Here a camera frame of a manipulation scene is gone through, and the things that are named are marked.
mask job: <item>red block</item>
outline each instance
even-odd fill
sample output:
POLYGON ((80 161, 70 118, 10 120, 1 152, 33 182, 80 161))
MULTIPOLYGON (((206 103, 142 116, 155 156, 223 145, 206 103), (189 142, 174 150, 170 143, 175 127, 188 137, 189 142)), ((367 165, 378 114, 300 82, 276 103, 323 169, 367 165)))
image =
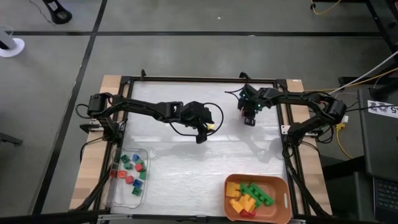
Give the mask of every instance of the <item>red block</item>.
POLYGON ((245 209, 243 209, 239 214, 242 217, 255 217, 256 216, 256 210, 253 210, 253 212, 249 213, 245 209))
POLYGON ((124 170, 119 170, 118 171, 118 178, 125 178, 127 175, 127 172, 124 170))
POLYGON ((135 168, 136 168, 136 171, 138 171, 138 172, 141 172, 141 171, 144 170, 144 167, 142 166, 142 164, 137 164, 137 165, 135 166, 135 168))
POLYGON ((132 176, 127 176, 125 178, 125 180, 126 180, 126 184, 131 184, 134 181, 134 178, 132 176))
POLYGON ((111 173, 109 174, 110 177, 117 177, 118 176, 118 171, 117 170, 111 170, 111 173))

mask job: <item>orange tray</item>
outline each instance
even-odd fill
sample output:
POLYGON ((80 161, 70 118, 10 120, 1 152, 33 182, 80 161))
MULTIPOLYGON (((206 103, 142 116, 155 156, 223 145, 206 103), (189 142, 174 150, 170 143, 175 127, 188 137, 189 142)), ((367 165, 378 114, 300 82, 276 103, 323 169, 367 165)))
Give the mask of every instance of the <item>orange tray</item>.
POLYGON ((226 183, 243 182, 246 185, 256 184, 261 190, 272 197, 275 201, 270 207, 263 203, 256 208, 255 217, 242 217, 229 204, 232 197, 224 196, 224 209, 226 216, 231 220, 242 220, 251 222, 267 222, 286 224, 292 218, 292 204, 290 202, 289 188, 286 182, 279 177, 269 177, 260 175, 231 174, 225 179, 224 195, 226 192, 226 183))

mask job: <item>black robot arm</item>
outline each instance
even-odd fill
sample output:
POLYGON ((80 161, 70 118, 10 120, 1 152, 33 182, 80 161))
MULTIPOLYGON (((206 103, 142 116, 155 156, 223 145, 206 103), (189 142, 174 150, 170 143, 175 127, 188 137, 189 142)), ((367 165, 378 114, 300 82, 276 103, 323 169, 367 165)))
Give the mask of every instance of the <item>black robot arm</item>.
POLYGON ((249 126, 256 124, 256 113, 261 111, 263 107, 270 108, 284 103, 304 105, 311 108, 315 116, 302 123, 290 124, 287 131, 287 142, 292 146, 300 145, 305 133, 309 131, 340 123, 347 109, 342 101, 320 92, 291 93, 281 92, 275 88, 256 90, 251 85, 245 84, 239 95, 238 109, 243 112, 244 123, 249 126))
POLYGON ((213 132, 207 125, 214 124, 211 120, 211 112, 203 103, 196 101, 186 105, 178 101, 149 103, 110 93, 98 93, 90 97, 87 115, 97 119, 104 128, 103 140, 118 141, 121 139, 119 124, 110 117, 118 111, 144 114, 163 123, 178 123, 197 129, 198 134, 193 136, 196 136, 198 144, 205 142, 207 135, 213 132))

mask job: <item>toy block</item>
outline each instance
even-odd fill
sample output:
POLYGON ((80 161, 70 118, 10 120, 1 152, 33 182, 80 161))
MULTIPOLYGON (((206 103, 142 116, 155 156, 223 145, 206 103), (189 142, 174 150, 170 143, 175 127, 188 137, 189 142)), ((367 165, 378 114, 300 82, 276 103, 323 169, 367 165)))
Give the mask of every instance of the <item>toy block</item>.
POLYGON ((137 154, 132 155, 132 161, 136 162, 137 160, 139 160, 139 156, 137 154))
POLYGON ((119 170, 118 171, 118 178, 125 178, 127 175, 127 172, 124 170, 119 170))
POLYGON ((131 170, 132 169, 132 164, 131 163, 125 163, 125 164, 123 164, 123 166, 127 170, 131 170))
POLYGON ((136 171, 142 172, 145 171, 145 167, 143 164, 136 164, 136 171))
POLYGON ((126 180, 126 184, 131 184, 132 181, 134 180, 134 178, 133 178, 132 176, 127 176, 127 177, 125 178, 125 180, 126 180))
POLYGON ((239 199, 239 203, 242 205, 243 209, 249 213, 254 210, 255 202, 255 199, 250 197, 249 194, 245 194, 239 199))
POLYGON ((110 177, 118 177, 118 171, 117 170, 111 170, 111 172, 109 173, 110 177))
POLYGON ((229 200, 229 204, 237 213, 243 210, 242 205, 239 202, 237 202, 235 198, 231 198, 231 200, 229 200))
POLYGON ((272 199, 272 197, 270 197, 269 195, 267 195, 263 190, 261 190, 256 184, 254 183, 250 183, 249 184, 249 190, 251 190, 253 193, 257 192, 260 196, 262 196, 261 198, 264 198, 264 200, 262 200, 262 202, 264 202, 264 204, 266 206, 271 206, 273 205, 274 199, 272 199))
POLYGON ((242 210, 239 214, 240 214, 242 217, 251 218, 251 217, 255 217, 255 216, 256 216, 256 211, 253 210, 253 211, 250 213, 250 212, 247 212, 247 211, 245 211, 245 210, 242 210))
POLYGON ((144 161, 142 159, 137 159, 136 161, 134 161, 136 164, 142 164, 144 165, 144 161))
POLYGON ((147 172, 146 171, 140 172, 139 173, 139 178, 142 179, 142 180, 145 180, 147 178, 147 172))
POLYGON ((239 197, 241 194, 239 193, 239 189, 241 186, 234 182, 226 183, 225 195, 227 197, 239 197))
POLYGON ((120 159, 122 160, 123 163, 130 162, 130 158, 127 155, 123 155, 120 159))
POLYGON ((142 186, 142 181, 140 180, 134 180, 134 183, 132 183, 133 186, 135 186, 136 188, 140 189, 142 186))
POLYGON ((254 205, 256 208, 261 205, 262 201, 260 201, 260 199, 255 196, 244 183, 241 183, 241 191, 243 195, 248 194, 250 195, 250 197, 255 199, 256 202, 254 203, 254 205))
POLYGON ((139 189, 139 188, 137 188, 137 187, 135 187, 135 188, 132 190, 132 194, 133 194, 133 195, 137 195, 137 196, 139 196, 139 195, 141 194, 141 192, 142 192, 142 190, 139 189))

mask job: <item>gray floor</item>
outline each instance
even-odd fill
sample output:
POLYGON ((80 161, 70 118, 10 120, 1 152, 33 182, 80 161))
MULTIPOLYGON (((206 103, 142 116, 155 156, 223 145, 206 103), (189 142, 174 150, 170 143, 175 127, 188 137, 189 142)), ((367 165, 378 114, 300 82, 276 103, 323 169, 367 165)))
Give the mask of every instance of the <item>gray floor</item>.
MULTIPOLYGON (((33 0, 49 18, 39 0, 33 0)), ((100 0, 64 0, 69 24, 52 26, 28 0, 0 1, 0 21, 15 30, 91 31, 100 0)), ((315 16, 309 0, 109 0, 101 31, 377 31, 362 4, 340 4, 315 16)), ((318 3, 321 11, 331 4, 318 3)), ((29 213, 50 156, 89 37, 22 36, 25 51, 0 58, 0 132, 24 139, 21 147, 0 145, 0 216, 29 213)), ((302 79, 305 89, 338 86, 337 77, 358 76, 390 54, 380 38, 99 36, 95 40, 77 103, 98 92, 103 75, 302 79)), ((356 95, 341 94, 348 105, 356 95)), ((45 213, 68 209, 79 168, 85 121, 72 116, 44 206, 45 213)), ((352 156, 363 154, 359 114, 340 132, 352 156)), ((346 159, 335 141, 319 145, 324 156, 346 159)))

